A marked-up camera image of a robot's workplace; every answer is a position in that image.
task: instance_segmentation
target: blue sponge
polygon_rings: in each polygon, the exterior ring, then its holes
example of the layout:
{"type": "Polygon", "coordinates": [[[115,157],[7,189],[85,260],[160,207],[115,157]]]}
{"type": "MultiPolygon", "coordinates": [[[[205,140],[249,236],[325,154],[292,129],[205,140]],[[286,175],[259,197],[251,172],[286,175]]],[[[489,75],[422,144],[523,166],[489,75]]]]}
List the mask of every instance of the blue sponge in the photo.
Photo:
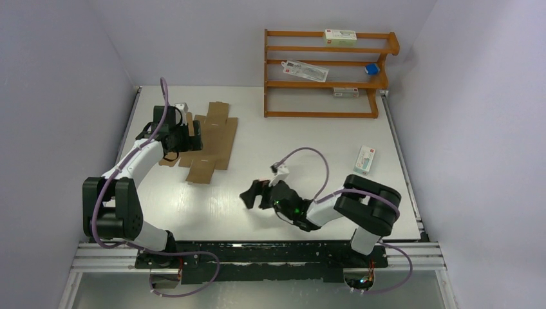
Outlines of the blue sponge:
{"type": "Polygon", "coordinates": [[[368,75],[375,75],[375,74],[379,73],[379,67],[377,66],[377,64],[372,63],[372,64],[369,64],[369,65],[365,66],[364,71],[368,75]]]}

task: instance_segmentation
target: medicine box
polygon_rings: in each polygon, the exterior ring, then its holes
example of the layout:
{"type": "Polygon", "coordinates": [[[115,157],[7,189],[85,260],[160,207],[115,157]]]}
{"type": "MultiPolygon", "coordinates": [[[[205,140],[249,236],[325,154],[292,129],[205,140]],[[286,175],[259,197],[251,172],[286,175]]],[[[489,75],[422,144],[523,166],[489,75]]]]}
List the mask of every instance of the medicine box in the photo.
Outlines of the medicine box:
{"type": "Polygon", "coordinates": [[[351,30],[326,29],[323,39],[326,46],[353,47],[357,44],[357,33],[351,30]]]}
{"type": "Polygon", "coordinates": [[[358,98],[358,88],[334,87],[334,98],[358,98]]]}
{"type": "Polygon", "coordinates": [[[373,156],[375,155],[375,149],[368,146],[362,146],[360,148],[357,161],[353,171],[367,175],[370,172],[370,167],[372,166],[373,156]]]}

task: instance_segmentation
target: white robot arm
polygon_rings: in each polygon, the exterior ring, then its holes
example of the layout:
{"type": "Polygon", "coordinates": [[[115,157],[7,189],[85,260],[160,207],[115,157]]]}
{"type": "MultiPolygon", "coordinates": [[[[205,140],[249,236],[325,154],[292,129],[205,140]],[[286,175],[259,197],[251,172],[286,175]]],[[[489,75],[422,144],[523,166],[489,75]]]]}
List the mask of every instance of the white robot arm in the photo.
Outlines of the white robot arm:
{"type": "Polygon", "coordinates": [[[359,226],[351,239],[351,248],[358,253],[370,254],[381,237],[390,235],[400,216],[400,194],[377,182],[351,174],[333,194],[320,200],[306,200],[284,181],[288,168],[280,165],[272,169],[275,176],[271,180],[254,180],[250,189],[240,194],[248,209],[253,208],[256,196],[261,195],[260,209],[273,208],[281,219],[307,232],[347,217],[359,226]],[[370,197],[368,203],[363,202],[366,196],[370,197]]]}
{"type": "Polygon", "coordinates": [[[124,239],[149,250],[175,250],[174,238],[169,231],[158,229],[146,222],[142,215],[137,187],[149,170],[169,152],[201,150],[199,121],[193,122],[194,136],[189,136],[186,103],[168,106],[165,119],[154,139],[147,143],[164,113],[164,106],[154,107],[153,121],[137,136],[131,151],[116,166],[101,177],[89,177],[83,184],[84,233],[92,237],[93,211],[100,191],[105,190],[97,216],[97,233],[101,239],[124,239]],[[140,150],[133,156],[133,151],[140,150]],[[107,188],[106,180],[111,178],[107,188]],[[114,207],[104,202],[113,200],[114,207]]]}

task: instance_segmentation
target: small white box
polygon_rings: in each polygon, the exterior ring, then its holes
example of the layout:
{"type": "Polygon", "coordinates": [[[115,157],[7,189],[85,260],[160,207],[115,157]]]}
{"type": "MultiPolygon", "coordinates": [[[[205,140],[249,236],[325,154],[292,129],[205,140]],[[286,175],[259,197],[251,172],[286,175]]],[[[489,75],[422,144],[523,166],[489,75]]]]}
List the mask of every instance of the small white box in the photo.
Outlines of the small white box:
{"type": "Polygon", "coordinates": [[[358,88],[334,87],[334,98],[358,98],[358,88]]]}
{"type": "Polygon", "coordinates": [[[357,44],[357,33],[351,30],[326,29],[323,39],[326,46],[353,47],[357,44]]]}
{"type": "Polygon", "coordinates": [[[373,156],[375,154],[375,149],[368,146],[362,146],[360,148],[360,153],[357,157],[355,167],[353,171],[366,175],[370,172],[370,167],[372,166],[373,156]]]}
{"type": "Polygon", "coordinates": [[[283,66],[283,73],[314,80],[316,82],[325,82],[329,71],[329,69],[320,66],[313,66],[295,60],[283,61],[281,62],[281,65],[283,66]]]}

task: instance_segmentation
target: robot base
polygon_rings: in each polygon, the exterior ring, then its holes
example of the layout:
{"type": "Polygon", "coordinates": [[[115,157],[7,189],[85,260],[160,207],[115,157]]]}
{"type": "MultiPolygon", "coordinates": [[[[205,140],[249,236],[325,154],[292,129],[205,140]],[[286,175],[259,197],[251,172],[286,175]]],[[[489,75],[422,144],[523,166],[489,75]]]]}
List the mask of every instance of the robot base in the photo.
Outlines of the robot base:
{"type": "MultiPolygon", "coordinates": [[[[351,249],[349,241],[291,241],[229,243],[220,241],[177,241],[179,252],[209,251],[222,262],[216,281],[262,281],[322,279],[329,283],[344,282],[344,268],[388,266],[385,248],[377,245],[368,256],[351,249]]],[[[165,268],[155,263],[153,254],[142,253],[135,268],[165,268]]],[[[187,256],[183,259],[183,285],[203,283],[216,269],[210,256],[187,256]]],[[[177,258],[169,268],[178,268],[177,258]]]]}

